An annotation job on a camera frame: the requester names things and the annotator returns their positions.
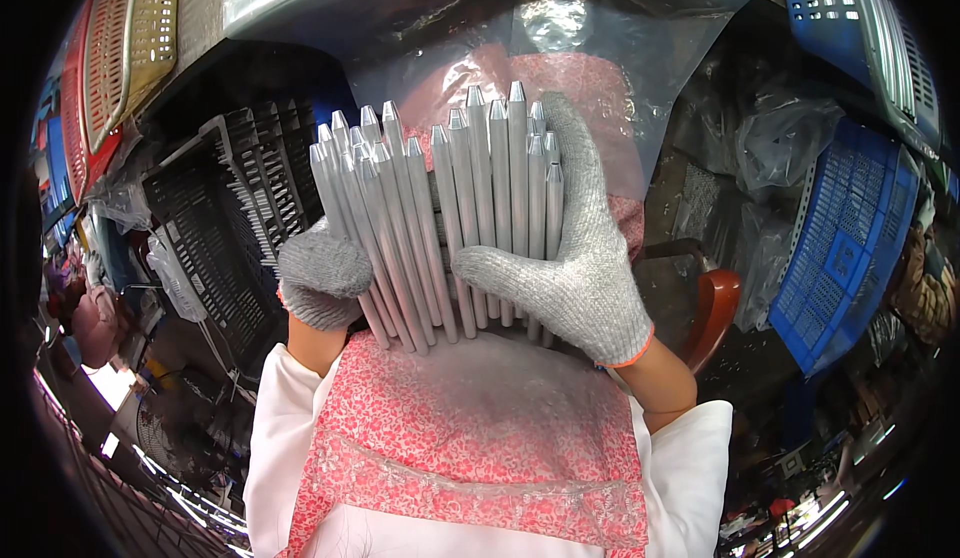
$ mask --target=clear plastic sheet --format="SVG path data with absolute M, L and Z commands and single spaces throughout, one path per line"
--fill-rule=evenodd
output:
M 743 223 L 737 240 L 734 269 L 743 286 L 733 324 L 747 333 L 770 328 L 770 303 L 780 293 L 780 274 L 790 260 L 792 226 L 767 208 L 743 204 Z
M 680 89 L 745 1 L 446 0 L 389 22 L 344 70 L 358 105 L 397 101 L 424 148 L 470 85 L 487 101 L 512 80 L 528 102 L 562 91 L 600 150 L 607 193 L 642 202 Z
M 737 180 L 746 192 L 796 184 L 834 139 L 844 111 L 833 99 L 809 99 L 781 84 L 757 93 L 736 130 Z
M 162 241 L 155 235 L 147 238 L 150 252 L 147 252 L 147 264 L 160 277 L 163 291 L 166 292 L 170 303 L 174 305 L 176 314 L 191 323 L 200 323 L 207 318 L 207 311 L 200 303 L 200 298 L 194 293 L 186 275 L 177 263 L 177 258 L 167 251 Z

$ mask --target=white sleeve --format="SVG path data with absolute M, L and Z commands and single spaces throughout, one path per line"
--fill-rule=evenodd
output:
M 338 357 L 326 381 L 332 382 L 339 361 Z M 327 398 L 323 392 L 330 390 L 323 382 L 283 344 L 276 344 L 264 362 L 243 493 L 246 527 L 256 556 L 276 556 L 287 545 L 314 421 Z
M 653 492 L 647 511 L 650 528 L 658 533 L 655 540 L 651 536 L 659 550 L 654 554 L 714 555 L 733 419 L 729 402 L 708 401 L 650 436 L 649 463 L 643 466 Z

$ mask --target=bundle of metal rods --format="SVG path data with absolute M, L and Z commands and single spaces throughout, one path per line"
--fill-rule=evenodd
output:
M 465 111 L 450 109 L 446 127 L 430 137 L 442 227 L 450 260 L 464 247 L 486 245 L 539 260 L 555 260 L 564 213 L 564 176 L 556 135 L 546 131 L 544 109 L 528 111 L 520 81 L 507 99 L 485 104 L 473 85 Z M 318 128 L 310 164 L 330 234 L 360 243 L 373 267 L 374 283 L 360 306 L 377 342 L 399 338 L 404 350 L 425 356 L 446 339 L 474 338 L 488 319 L 504 327 L 525 320 L 527 336 L 544 346 L 550 331 L 532 316 L 454 276 L 448 286 L 434 217 L 423 148 L 415 136 L 404 141 L 397 105 L 386 102 L 381 132 L 372 106 L 351 127 L 341 110 Z

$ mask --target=gray cotton glove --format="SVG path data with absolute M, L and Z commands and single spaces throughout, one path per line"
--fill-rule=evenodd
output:
M 602 366 L 626 366 L 647 349 L 654 325 L 627 257 L 627 240 L 607 205 L 607 185 L 590 130 L 570 100 L 541 98 L 557 133 L 563 168 L 563 229 L 555 261 L 473 246 L 453 272 L 512 302 Z
M 279 295 L 298 320 L 320 331 L 341 331 L 360 318 L 356 300 L 374 279 L 367 253 L 327 231 L 322 217 L 280 248 Z

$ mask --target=red plastic basket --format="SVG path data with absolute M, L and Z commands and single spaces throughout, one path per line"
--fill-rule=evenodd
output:
M 84 53 L 90 28 L 90 8 L 93 0 L 83 2 L 79 17 L 67 43 L 63 73 L 60 77 L 60 123 L 63 129 L 63 156 L 70 178 L 70 192 L 79 206 L 84 194 L 103 176 L 122 132 L 118 127 L 111 132 L 100 151 L 90 155 L 90 141 L 82 124 L 84 115 Z

